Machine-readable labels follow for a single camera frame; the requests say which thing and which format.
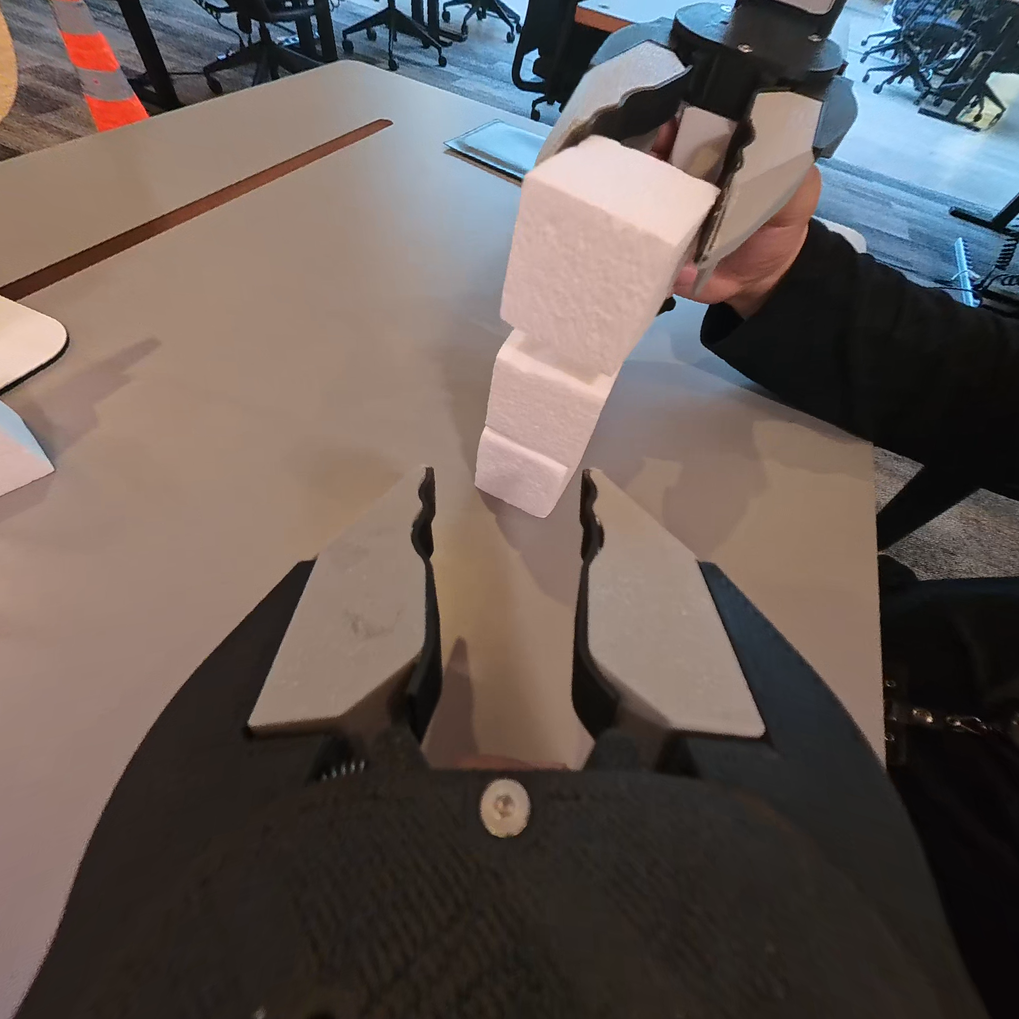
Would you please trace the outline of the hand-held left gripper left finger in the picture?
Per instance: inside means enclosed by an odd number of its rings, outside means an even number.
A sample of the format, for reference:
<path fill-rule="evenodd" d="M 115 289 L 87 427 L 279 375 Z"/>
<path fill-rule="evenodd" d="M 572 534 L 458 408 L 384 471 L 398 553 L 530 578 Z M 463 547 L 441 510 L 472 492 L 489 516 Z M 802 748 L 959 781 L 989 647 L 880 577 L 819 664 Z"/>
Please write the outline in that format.
<path fill-rule="evenodd" d="M 419 465 L 316 557 L 248 718 L 255 736 L 424 737 L 442 690 L 432 523 Z"/>

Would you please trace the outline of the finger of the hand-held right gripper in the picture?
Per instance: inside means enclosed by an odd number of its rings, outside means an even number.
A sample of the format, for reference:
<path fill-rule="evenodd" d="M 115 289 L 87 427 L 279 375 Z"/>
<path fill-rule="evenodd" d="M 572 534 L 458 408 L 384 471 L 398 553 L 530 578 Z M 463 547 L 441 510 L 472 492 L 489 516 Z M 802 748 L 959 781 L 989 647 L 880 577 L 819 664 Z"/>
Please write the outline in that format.
<path fill-rule="evenodd" d="M 541 158 L 592 136 L 650 153 L 659 129 L 676 117 L 690 71 L 669 48 L 649 41 L 593 66 L 565 104 Z"/>
<path fill-rule="evenodd" d="M 813 164 L 822 100 L 791 91 L 760 91 L 738 124 L 720 195 L 694 258 L 699 297 L 720 262 L 780 211 Z"/>

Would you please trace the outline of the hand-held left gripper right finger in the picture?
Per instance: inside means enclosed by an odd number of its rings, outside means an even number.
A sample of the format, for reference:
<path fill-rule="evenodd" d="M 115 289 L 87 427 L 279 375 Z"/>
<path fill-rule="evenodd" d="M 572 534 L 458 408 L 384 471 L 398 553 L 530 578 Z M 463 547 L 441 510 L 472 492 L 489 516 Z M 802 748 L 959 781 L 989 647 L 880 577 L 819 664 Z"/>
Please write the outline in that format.
<path fill-rule="evenodd" d="M 582 473 L 580 522 L 572 703 L 588 735 L 762 737 L 694 552 L 598 469 Z"/>

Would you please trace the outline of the white foam cube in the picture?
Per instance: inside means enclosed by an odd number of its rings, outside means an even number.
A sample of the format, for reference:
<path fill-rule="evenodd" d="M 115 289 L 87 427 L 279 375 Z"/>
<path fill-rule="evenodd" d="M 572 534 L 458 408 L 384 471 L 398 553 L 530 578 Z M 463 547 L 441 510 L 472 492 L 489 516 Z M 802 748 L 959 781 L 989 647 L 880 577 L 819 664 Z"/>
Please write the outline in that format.
<path fill-rule="evenodd" d="M 581 376 L 615 375 L 689 259 L 719 190 L 588 137 L 524 178 L 500 314 Z"/>
<path fill-rule="evenodd" d="M 495 358 L 485 425 L 527 450 L 577 467 L 616 378 L 581 378 L 545 362 L 515 329 Z"/>
<path fill-rule="evenodd" d="M 530 516 L 548 517 L 574 471 L 489 426 L 481 433 L 475 470 L 477 490 Z"/>

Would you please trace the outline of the person's right forearm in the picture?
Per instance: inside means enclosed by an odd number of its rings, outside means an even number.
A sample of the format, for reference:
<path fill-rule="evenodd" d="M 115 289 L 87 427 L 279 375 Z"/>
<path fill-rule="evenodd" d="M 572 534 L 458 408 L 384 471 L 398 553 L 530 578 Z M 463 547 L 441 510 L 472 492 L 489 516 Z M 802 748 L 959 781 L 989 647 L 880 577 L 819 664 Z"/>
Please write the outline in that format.
<path fill-rule="evenodd" d="M 791 407 L 985 487 L 1018 481 L 1018 326 L 860 254 L 812 220 L 751 317 L 708 308 L 702 344 Z"/>

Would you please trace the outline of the person's right hand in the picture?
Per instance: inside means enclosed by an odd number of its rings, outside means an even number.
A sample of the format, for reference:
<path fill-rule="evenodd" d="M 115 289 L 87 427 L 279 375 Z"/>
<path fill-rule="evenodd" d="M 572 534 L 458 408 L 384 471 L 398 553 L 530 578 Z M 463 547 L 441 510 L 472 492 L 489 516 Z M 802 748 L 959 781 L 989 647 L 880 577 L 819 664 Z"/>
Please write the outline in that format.
<path fill-rule="evenodd" d="M 707 306 L 727 305 L 743 320 L 755 315 L 799 256 L 821 192 L 821 174 L 811 165 L 794 196 L 725 257 L 707 282 L 697 282 L 697 269 L 690 264 L 679 273 L 672 293 Z"/>

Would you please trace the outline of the black office chair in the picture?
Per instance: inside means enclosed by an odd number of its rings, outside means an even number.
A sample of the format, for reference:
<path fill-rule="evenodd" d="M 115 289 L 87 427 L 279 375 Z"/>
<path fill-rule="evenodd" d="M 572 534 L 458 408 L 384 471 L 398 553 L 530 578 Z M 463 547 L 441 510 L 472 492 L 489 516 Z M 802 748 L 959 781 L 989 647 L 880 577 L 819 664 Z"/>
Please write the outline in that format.
<path fill-rule="evenodd" d="M 411 13 L 404 12 L 400 3 L 396 1 L 386 1 L 382 4 L 381 8 L 374 14 L 340 32 L 339 43 L 343 55 L 353 56 L 355 54 L 352 37 L 356 34 L 363 33 L 368 42 L 375 42 L 378 30 L 384 29 L 387 34 L 386 66 L 389 71 L 397 72 L 401 69 L 394 49 L 401 37 L 418 41 L 424 50 L 434 50 L 437 55 L 437 66 L 447 67 L 445 46 L 440 41 L 438 29 L 432 29 L 425 17 L 424 2 L 411 2 Z"/>
<path fill-rule="evenodd" d="M 575 20 L 577 1 L 530 1 L 516 45 L 512 81 L 534 93 L 531 120 L 539 106 L 564 106 L 588 70 L 608 32 Z"/>
<path fill-rule="evenodd" d="M 223 16 L 236 19 L 238 47 L 207 64 L 202 76 L 214 96 L 223 94 L 219 75 L 251 66 L 252 85 L 278 81 L 280 72 L 315 70 L 338 58 L 328 1 L 198 2 L 218 24 Z"/>

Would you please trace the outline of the black flat plate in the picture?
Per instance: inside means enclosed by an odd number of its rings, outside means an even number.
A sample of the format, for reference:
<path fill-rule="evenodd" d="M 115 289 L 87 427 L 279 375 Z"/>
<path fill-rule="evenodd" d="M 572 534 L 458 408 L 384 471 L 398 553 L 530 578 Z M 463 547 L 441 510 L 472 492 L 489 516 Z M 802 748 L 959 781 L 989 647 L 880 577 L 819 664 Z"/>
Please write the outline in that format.
<path fill-rule="evenodd" d="M 535 166 L 544 141 L 543 135 L 494 119 L 457 135 L 443 146 L 455 156 L 520 183 Z"/>

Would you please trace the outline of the cluster of black office chairs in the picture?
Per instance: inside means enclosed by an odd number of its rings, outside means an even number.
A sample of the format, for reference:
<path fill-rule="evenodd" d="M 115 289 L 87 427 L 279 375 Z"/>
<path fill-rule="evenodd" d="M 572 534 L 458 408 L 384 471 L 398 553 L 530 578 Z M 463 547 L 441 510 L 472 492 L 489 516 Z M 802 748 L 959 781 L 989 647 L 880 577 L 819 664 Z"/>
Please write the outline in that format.
<path fill-rule="evenodd" d="M 1018 4 L 1007 1 L 896 1 L 891 26 L 861 41 L 862 83 L 873 93 L 910 84 L 918 112 L 978 132 L 1008 106 L 995 75 L 1018 72 Z"/>

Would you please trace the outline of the pale blue-grey object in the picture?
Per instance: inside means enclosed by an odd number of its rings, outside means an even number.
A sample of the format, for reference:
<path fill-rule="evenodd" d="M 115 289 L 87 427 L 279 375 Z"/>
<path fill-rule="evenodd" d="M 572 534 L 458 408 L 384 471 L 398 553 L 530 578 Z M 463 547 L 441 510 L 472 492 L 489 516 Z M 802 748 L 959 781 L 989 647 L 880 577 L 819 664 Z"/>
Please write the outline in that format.
<path fill-rule="evenodd" d="M 54 472 L 54 466 L 19 414 L 1 403 L 1 495 Z"/>

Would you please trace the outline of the white-based document stand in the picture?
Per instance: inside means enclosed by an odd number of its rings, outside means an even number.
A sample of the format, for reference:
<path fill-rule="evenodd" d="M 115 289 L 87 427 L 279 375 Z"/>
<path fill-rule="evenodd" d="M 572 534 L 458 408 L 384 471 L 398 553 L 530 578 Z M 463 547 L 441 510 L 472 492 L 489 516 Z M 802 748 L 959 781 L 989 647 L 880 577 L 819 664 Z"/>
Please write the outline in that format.
<path fill-rule="evenodd" d="M 56 319 L 1 297 L 1 394 L 56 362 L 68 348 Z"/>

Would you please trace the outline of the orange traffic cone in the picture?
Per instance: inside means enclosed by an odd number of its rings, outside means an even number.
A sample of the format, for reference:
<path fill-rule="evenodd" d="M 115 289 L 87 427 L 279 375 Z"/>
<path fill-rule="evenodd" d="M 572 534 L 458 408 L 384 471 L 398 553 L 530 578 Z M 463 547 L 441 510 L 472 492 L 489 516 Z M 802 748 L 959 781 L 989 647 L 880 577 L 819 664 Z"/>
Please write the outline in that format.
<path fill-rule="evenodd" d="M 149 113 L 84 1 L 51 1 L 55 23 L 99 132 L 145 121 Z"/>

